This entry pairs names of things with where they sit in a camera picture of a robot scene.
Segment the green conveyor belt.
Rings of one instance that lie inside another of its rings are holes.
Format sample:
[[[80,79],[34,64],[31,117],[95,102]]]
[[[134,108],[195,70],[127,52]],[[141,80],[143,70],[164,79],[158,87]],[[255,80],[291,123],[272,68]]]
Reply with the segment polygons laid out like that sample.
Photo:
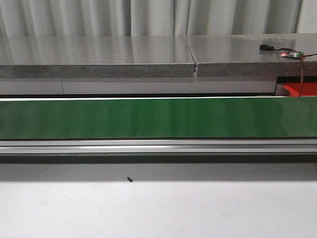
[[[316,97],[3,101],[2,140],[316,137]]]

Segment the black plug connector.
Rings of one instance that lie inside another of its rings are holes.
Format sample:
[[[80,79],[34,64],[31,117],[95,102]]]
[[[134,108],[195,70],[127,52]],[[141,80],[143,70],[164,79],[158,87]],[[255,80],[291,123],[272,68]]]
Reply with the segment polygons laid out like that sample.
[[[274,47],[273,46],[270,46],[268,44],[261,44],[260,45],[260,50],[261,51],[274,51]]]

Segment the small green circuit board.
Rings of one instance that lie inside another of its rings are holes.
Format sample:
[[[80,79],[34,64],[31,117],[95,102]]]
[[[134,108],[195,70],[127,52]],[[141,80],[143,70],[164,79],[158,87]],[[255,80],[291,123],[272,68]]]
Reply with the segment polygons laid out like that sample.
[[[286,58],[293,58],[293,59],[300,59],[301,56],[304,55],[303,52],[297,52],[297,51],[290,51],[290,50],[284,50],[284,51],[279,51],[279,54],[282,57],[286,57]]]

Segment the red plastic tray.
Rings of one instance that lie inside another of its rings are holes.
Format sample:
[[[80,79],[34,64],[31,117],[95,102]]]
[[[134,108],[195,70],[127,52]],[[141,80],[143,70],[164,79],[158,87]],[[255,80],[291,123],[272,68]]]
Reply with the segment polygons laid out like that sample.
[[[317,83],[308,82],[303,83],[285,83],[283,88],[289,92],[290,97],[299,96],[316,96],[317,95]]]

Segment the white pleated curtain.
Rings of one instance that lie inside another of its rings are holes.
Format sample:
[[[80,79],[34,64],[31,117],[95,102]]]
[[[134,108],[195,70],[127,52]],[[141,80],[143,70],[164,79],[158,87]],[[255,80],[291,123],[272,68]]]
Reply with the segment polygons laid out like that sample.
[[[3,0],[0,34],[186,36],[314,33],[314,0]]]

